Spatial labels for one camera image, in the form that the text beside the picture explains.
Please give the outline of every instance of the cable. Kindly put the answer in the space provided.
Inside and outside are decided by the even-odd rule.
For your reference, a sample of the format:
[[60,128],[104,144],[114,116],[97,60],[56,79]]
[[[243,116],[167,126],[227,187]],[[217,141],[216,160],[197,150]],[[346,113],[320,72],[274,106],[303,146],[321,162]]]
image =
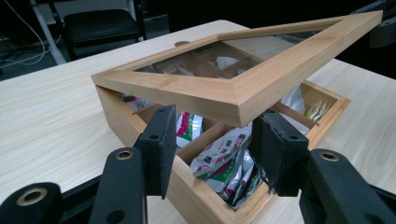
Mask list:
[[[10,66],[10,65],[13,65],[13,64],[33,65],[33,64],[39,63],[39,62],[43,59],[44,55],[48,52],[48,50],[46,51],[46,47],[45,47],[45,45],[44,45],[43,40],[42,40],[41,37],[35,32],[35,30],[34,30],[34,29],[33,29],[33,28],[32,28],[21,16],[20,16],[20,14],[18,14],[18,12],[15,11],[15,9],[9,4],[9,2],[8,2],[7,0],[4,0],[4,2],[5,2],[5,3],[8,5],[8,7],[15,13],[15,15],[16,15],[23,23],[25,23],[25,24],[27,25],[27,27],[29,27],[29,29],[35,34],[35,36],[37,36],[38,40],[39,40],[40,43],[41,43],[41,46],[42,46],[43,51],[42,51],[42,53],[39,54],[39,55],[36,55],[36,56],[31,57],[31,58],[28,58],[28,59],[20,60],[20,61],[5,60],[5,62],[13,62],[13,63],[12,63],[12,64],[7,64],[7,65],[4,65],[4,66],[1,66],[0,68],[7,67],[7,66]],[[37,61],[35,61],[35,62],[33,62],[33,63],[23,63],[23,62],[25,62],[25,61],[29,61],[29,60],[34,59],[34,58],[36,58],[36,57],[40,57],[40,58],[37,59]]]

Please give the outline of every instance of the dark floor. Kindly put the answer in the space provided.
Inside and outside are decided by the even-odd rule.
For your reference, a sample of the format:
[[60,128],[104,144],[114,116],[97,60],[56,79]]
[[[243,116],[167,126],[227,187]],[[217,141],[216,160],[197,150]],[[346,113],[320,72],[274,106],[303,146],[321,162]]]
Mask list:
[[[145,25],[148,39],[169,33],[166,15],[145,19]],[[133,43],[134,41],[132,40],[130,42],[121,43],[120,45],[105,46],[104,49],[100,50],[106,51]],[[57,46],[65,59],[69,62],[70,60],[62,39],[59,40]],[[48,52],[47,47],[44,51],[45,53],[43,54],[43,47],[39,43],[33,44],[27,48],[18,49],[18,47],[13,45],[9,40],[0,41],[0,81],[57,65]]]

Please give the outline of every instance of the office chair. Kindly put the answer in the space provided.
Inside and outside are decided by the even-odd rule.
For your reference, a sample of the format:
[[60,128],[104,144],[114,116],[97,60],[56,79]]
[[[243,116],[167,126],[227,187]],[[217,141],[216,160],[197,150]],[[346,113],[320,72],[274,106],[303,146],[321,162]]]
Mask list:
[[73,13],[64,16],[64,21],[52,0],[40,0],[48,4],[56,25],[63,36],[70,60],[78,58],[75,49],[100,46],[109,43],[146,37],[140,0],[133,0],[135,19],[124,9],[105,9]]

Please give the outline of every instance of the table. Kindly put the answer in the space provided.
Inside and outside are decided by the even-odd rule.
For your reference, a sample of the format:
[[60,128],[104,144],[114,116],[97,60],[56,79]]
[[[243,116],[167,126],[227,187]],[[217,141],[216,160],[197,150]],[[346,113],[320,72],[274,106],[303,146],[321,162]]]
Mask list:
[[[0,202],[37,182],[69,190],[100,175],[107,155],[123,147],[107,125],[91,75],[178,41],[243,29],[214,21],[0,82]],[[308,80],[352,101],[318,147],[344,154],[368,183],[396,193],[396,81],[337,60]],[[186,223],[160,200],[148,197],[150,223]],[[302,223],[298,198],[274,197],[256,221]]]

